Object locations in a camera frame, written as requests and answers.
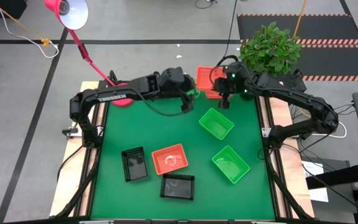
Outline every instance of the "green table surface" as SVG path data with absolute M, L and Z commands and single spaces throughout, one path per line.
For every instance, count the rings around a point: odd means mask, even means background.
M 218 100 L 209 100 L 201 94 L 192 112 L 176 117 L 158 115 L 141 101 L 128 108 L 110 104 L 91 217 L 274 219 L 265 162 L 257 158 L 262 138 L 255 101 L 233 96 L 230 102 L 229 110 L 218 109 Z M 156 100 L 151 104 L 164 113 L 175 113 L 180 111 L 181 101 Z M 222 141 L 198 122 L 210 108 L 234 123 Z M 183 144 L 189 165 L 172 173 L 195 176 L 193 201 L 160 198 L 162 176 L 155 172 L 151 153 L 179 143 Z M 212 157 L 227 145 L 250 166 L 250 171 L 236 184 L 212 162 Z M 149 176 L 125 182 L 121 151 L 138 146 L 144 147 Z

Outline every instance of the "desk lamp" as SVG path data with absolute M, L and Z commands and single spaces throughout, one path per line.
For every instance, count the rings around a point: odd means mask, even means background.
M 90 64 L 106 81 L 108 84 L 115 86 L 92 61 L 85 45 L 79 40 L 74 30 L 78 30 L 85 25 L 88 20 L 88 5 L 85 0 L 44 0 L 46 7 L 55 13 L 57 19 L 68 29 L 68 32 L 73 37 L 75 44 L 80 50 L 83 59 Z M 124 107 L 133 103 L 132 99 L 123 99 L 112 101 L 116 106 Z

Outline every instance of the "white lamp shade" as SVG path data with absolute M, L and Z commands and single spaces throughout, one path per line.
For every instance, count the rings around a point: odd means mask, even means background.
M 59 21 L 68 29 L 78 30 L 88 20 L 88 5 L 85 0 L 44 0 L 45 5 L 55 13 Z M 65 12 L 59 10 L 64 4 Z

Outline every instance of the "green plant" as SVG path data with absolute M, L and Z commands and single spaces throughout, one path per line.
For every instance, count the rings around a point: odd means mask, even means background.
M 240 59 L 245 61 L 248 69 L 267 73 L 273 77 L 288 75 L 292 66 L 300 57 L 301 44 L 296 44 L 299 37 L 290 37 L 290 30 L 280 30 L 276 22 L 255 32 L 241 47 Z

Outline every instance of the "wooden board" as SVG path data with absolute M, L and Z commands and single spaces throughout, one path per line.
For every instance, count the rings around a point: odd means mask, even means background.
M 81 91 L 87 88 L 97 88 L 98 82 L 83 82 L 81 86 Z M 287 126 L 292 124 L 290 110 L 288 108 L 288 104 L 282 100 L 278 100 L 276 98 L 270 99 L 270 104 L 272 107 L 273 120 L 275 124 L 280 124 L 282 126 Z M 98 112 L 98 121 L 97 124 L 101 124 L 101 117 L 103 115 L 104 104 L 100 107 Z M 265 126 L 268 127 L 269 123 L 267 122 L 267 113 L 264 105 L 264 99 L 261 98 L 261 109 L 262 116 L 264 117 Z M 291 145 L 295 148 L 298 148 L 296 140 L 287 139 L 285 141 L 286 144 Z M 73 153 L 76 149 L 78 149 L 82 144 L 81 137 L 75 137 L 67 143 L 65 158 L 67 158 L 71 153 Z M 71 199 L 73 194 L 78 188 L 78 184 L 80 183 L 81 171 L 85 158 L 85 148 L 82 149 L 76 156 L 74 156 L 70 162 L 62 169 L 60 178 L 57 184 L 55 197 L 52 203 L 52 209 L 50 215 L 56 215 L 60 212 L 67 202 Z M 94 157 L 94 151 L 91 153 L 91 160 L 89 167 L 92 166 Z M 283 170 L 285 174 L 285 180 L 287 182 L 287 188 L 294 196 L 296 201 L 303 207 L 306 213 L 314 216 L 313 207 L 311 205 L 310 196 L 306 184 L 306 179 L 303 174 L 303 167 L 301 163 L 301 158 L 299 153 L 295 152 L 293 149 L 289 149 L 288 147 L 281 148 L 281 159 L 283 164 Z M 277 198 L 278 205 L 280 209 L 280 214 L 282 217 L 285 217 L 284 212 L 284 204 L 282 200 L 282 194 L 279 189 L 277 190 Z M 85 215 L 87 203 L 88 203 L 88 195 L 89 195 L 89 186 L 83 195 L 82 206 L 80 210 L 80 215 Z

